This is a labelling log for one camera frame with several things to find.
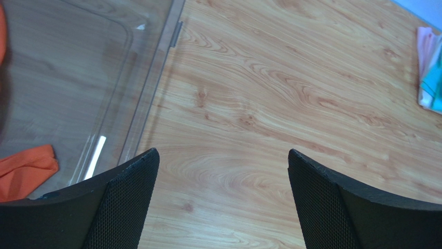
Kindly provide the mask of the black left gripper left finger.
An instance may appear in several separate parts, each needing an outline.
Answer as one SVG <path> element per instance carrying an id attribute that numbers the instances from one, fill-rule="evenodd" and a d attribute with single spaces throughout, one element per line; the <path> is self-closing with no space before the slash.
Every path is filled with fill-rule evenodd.
<path id="1" fill-rule="evenodd" d="M 1 204 L 1 248 L 137 248 L 158 174 L 155 148 L 38 199 Z"/>

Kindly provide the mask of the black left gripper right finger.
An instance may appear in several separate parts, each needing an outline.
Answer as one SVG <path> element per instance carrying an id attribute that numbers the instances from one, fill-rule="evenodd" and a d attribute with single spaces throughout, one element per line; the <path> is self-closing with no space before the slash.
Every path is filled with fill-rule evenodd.
<path id="1" fill-rule="evenodd" d="M 299 151 L 288 176 L 307 248 L 441 248 L 441 205 L 399 196 Z"/>

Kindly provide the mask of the orange t shirt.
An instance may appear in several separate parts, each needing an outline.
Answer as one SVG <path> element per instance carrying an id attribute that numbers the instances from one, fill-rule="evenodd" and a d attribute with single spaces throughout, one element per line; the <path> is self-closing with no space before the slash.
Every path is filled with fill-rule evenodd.
<path id="1" fill-rule="evenodd" d="M 7 126 L 10 97 L 7 67 L 11 57 L 10 30 L 1 1 L 1 142 Z M 25 199 L 59 170 L 52 145 L 45 144 L 1 157 L 1 202 Z"/>

